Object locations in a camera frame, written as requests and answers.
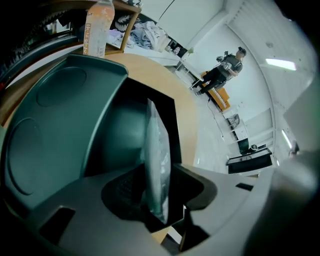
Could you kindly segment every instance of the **pile of clothes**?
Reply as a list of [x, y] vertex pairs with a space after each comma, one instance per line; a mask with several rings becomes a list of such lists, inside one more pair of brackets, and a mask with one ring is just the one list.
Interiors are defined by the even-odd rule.
[[162, 43], [168, 41], [166, 32], [153, 21], [137, 23], [134, 25], [134, 28], [130, 36], [142, 48], [158, 51]]
[[[117, 29], [113, 29], [109, 31], [107, 42], [112, 45], [121, 46], [122, 40], [124, 38], [125, 33], [120, 32]], [[129, 48], [133, 48], [135, 46], [135, 41], [131, 39], [129, 36], [126, 41], [126, 46]]]
[[[124, 34], [117, 29], [110, 30], [107, 42], [121, 46]], [[126, 41], [126, 46], [133, 48], [136, 44], [144, 49], [162, 52], [170, 41], [171, 39], [168, 38], [163, 29], [159, 28], [153, 21], [147, 21], [134, 25], [134, 29]]]

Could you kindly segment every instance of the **chair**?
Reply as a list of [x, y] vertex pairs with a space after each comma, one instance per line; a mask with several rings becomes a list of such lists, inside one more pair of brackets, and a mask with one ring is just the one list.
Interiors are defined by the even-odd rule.
[[240, 124], [240, 117], [238, 114], [235, 114], [234, 116], [227, 118], [227, 121], [229, 123], [229, 127], [233, 130]]

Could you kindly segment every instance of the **person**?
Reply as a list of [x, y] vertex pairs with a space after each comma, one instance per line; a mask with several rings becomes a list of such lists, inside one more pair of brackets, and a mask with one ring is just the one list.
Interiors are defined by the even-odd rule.
[[207, 86], [196, 93], [197, 96], [206, 93], [213, 87], [220, 89], [226, 84], [226, 81], [232, 77], [238, 76], [240, 71], [243, 69], [242, 60], [247, 55], [247, 51], [245, 49], [239, 47], [235, 55], [228, 54], [227, 51], [224, 54], [225, 57], [219, 56], [216, 58], [220, 64], [205, 74], [203, 76], [203, 81], [198, 81], [191, 87], [193, 90], [195, 87], [210, 81]]

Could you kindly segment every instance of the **gray shirt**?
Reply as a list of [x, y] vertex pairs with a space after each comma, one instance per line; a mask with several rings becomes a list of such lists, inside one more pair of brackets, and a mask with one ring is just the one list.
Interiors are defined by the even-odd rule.
[[[230, 63], [232, 65], [231, 70], [237, 71], [238, 73], [240, 73], [240, 71], [243, 68], [241, 60], [236, 59], [236, 56], [234, 56], [232, 54], [229, 54], [228, 56], [226, 56], [224, 58], [224, 62]], [[223, 66], [219, 65], [217, 68], [220, 71], [220, 73], [223, 74], [226, 78], [229, 78], [231, 76], [229, 71], [226, 71]]]

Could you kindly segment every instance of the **wooden table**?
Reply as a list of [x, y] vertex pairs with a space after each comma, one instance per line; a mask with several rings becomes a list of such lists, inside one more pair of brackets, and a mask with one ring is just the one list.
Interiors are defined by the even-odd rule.
[[188, 88], [167, 68], [144, 56], [120, 53], [106, 55], [126, 66], [129, 77], [174, 99], [182, 163], [194, 165], [197, 136], [197, 108]]

